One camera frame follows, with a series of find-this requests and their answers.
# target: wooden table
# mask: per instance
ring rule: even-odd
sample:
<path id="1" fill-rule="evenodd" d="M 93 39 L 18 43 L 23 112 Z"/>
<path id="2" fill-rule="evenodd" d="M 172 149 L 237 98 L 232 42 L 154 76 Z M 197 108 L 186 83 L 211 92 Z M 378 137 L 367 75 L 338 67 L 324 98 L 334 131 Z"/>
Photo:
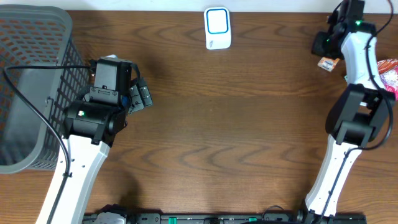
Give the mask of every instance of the wooden table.
<path id="1" fill-rule="evenodd" d="M 165 213 L 299 208 L 325 155 L 326 116 L 346 86 L 344 62 L 330 73 L 310 53 L 326 14 L 231 13 L 232 46 L 209 51 L 201 12 L 69 13 L 82 57 L 136 62 L 154 101 L 117 135 L 88 212 L 108 203 Z M 387 16 L 366 19 L 380 27 Z M 379 60 L 398 57 L 397 26 L 380 34 Z M 360 155 L 338 211 L 398 222 L 397 133 Z M 52 174 L 1 175 L 0 223 L 33 223 Z"/>

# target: white wall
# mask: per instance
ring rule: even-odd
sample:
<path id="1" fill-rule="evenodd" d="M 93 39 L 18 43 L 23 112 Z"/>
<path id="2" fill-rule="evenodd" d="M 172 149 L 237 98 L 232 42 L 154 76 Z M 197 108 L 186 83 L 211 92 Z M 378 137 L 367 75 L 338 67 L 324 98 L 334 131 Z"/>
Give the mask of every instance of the white wall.
<path id="1" fill-rule="evenodd" d="M 0 4 L 57 6 L 71 10 L 204 11 L 225 6 L 233 12 L 331 12 L 340 0 L 1 0 Z M 398 12 L 398 0 L 392 0 Z M 388 13 L 387 0 L 366 0 L 365 12 Z"/>

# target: pink snack bag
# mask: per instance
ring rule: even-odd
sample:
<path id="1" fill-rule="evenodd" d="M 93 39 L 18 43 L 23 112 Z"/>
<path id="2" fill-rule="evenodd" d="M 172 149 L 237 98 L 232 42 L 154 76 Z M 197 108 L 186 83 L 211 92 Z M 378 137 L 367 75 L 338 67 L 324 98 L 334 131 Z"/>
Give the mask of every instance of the pink snack bag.
<path id="1" fill-rule="evenodd" d="M 395 93 L 398 101 L 398 60 L 381 60 L 377 63 L 377 68 L 386 90 Z"/>

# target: black cable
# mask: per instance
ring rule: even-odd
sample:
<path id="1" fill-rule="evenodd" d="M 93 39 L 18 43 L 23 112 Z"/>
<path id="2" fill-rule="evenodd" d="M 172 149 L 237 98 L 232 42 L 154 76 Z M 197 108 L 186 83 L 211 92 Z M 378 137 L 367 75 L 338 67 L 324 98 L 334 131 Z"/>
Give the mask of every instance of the black cable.
<path id="1" fill-rule="evenodd" d="M 376 89 L 379 91 L 379 93 L 381 94 L 383 100 L 386 102 L 386 105 L 387 105 L 387 110 L 388 110 L 388 113 L 389 113 L 388 129 L 387 129 L 386 134 L 384 135 L 383 139 L 379 143 L 377 143 L 376 145 L 371 146 L 371 147 L 356 147 L 356 148 L 353 148 L 353 149 L 349 149 L 349 150 L 347 150 L 347 152 L 345 152 L 345 156 L 344 156 L 343 162 L 341 163 L 340 169 L 339 169 L 339 171 L 337 173 L 337 176 L 336 176 L 336 179 L 335 179 L 335 181 L 333 183 L 333 186 L 331 187 L 331 190 L 329 191 L 328 199 L 326 200 L 325 206 L 323 207 L 322 214 L 321 214 L 321 216 L 320 216 L 320 218 L 319 218 L 317 223 L 320 223 L 322 221 L 322 218 L 325 216 L 326 209 L 329 206 L 329 202 L 330 202 L 331 196 L 333 195 L 333 192 L 335 190 L 337 181 L 338 181 L 338 179 L 340 177 L 340 174 L 341 174 L 341 172 L 342 172 L 342 170 L 344 168 L 344 165 L 345 165 L 345 163 L 347 161 L 347 158 L 348 158 L 349 154 L 352 151 L 354 151 L 354 150 L 370 151 L 370 150 L 377 149 L 378 147 L 380 147 L 384 143 L 386 143 L 386 141 L 388 140 L 388 138 L 390 137 L 391 132 L 392 132 L 392 128 L 393 128 L 393 124 L 394 124 L 394 114 L 393 114 L 393 111 L 392 111 L 392 106 L 390 104 L 390 101 L 388 100 L 388 98 L 384 94 L 384 91 L 382 90 L 382 88 L 380 88 L 380 86 L 374 80 L 374 75 L 372 74 L 371 64 L 370 64 L 370 59 L 369 59 L 370 42 L 372 41 L 373 37 L 377 36 L 384 28 L 386 28 L 386 26 L 388 26 L 388 24 L 390 24 L 390 22 L 392 20 L 392 17 L 394 16 L 394 6 L 392 5 L 391 0 L 387 0 L 387 1 L 390 4 L 390 8 L 391 8 L 390 18 L 375 34 L 372 34 L 372 36 L 369 38 L 368 42 L 366 43 L 366 49 L 367 50 L 365 51 L 365 54 L 366 54 L 366 65 L 368 67 L 369 78 L 372 81 L 373 85 L 376 87 Z"/>
<path id="2" fill-rule="evenodd" d="M 272 209 L 272 208 L 279 208 L 279 209 L 282 209 L 282 210 L 284 210 L 284 208 L 282 208 L 281 206 L 279 206 L 279 205 L 273 205 L 273 206 L 270 206 L 270 207 L 268 207 L 265 211 L 264 211 L 264 213 L 262 214 L 262 219 L 263 220 L 265 220 L 266 218 L 265 218 L 265 216 L 266 216 L 266 213 L 270 210 L 270 209 Z"/>
<path id="3" fill-rule="evenodd" d="M 14 93 L 26 104 L 26 106 L 31 109 L 44 123 L 45 125 L 49 128 L 49 130 L 53 133 L 55 138 L 57 138 L 57 141 L 60 143 L 62 152 L 65 156 L 65 173 L 63 174 L 63 179 L 61 182 L 60 189 L 57 193 L 57 196 L 55 197 L 54 204 L 52 206 L 49 218 L 47 220 L 47 224 L 50 224 L 52 221 L 52 218 L 54 216 L 55 210 L 57 209 L 58 202 L 61 198 L 61 194 L 63 192 L 63 189 L 65 188 L 65 184 L 67 183 L 68 177 L 71 177 L 70 174 L 70 157 L 69 153 L 67 151 L 67 148 L 65 147 L 63 141 L 61 140 L 60 135 L 58 132 L 55 130 L 55 128 L 50 124 L 50 121 L 48 121 L 47 118 L 17 89 L 14 84 L 10 81 L 7 71 L 12 70 L 12 69 L 25 69 L 25 68 L 30 68 L 30 69 L 65 69 L 65 68 L 88 68 L 90 69 L 89 66 L 84 66 L 84 65 L 66 65 L 66 66 L 33 66 L 33 65 L 16 65 L 16 66 L 8 66 L 4 68 L 3 70 L 3 77 L 6 80 L 7 84 L 11 87 L 11 89 L 14 91 Z"/>

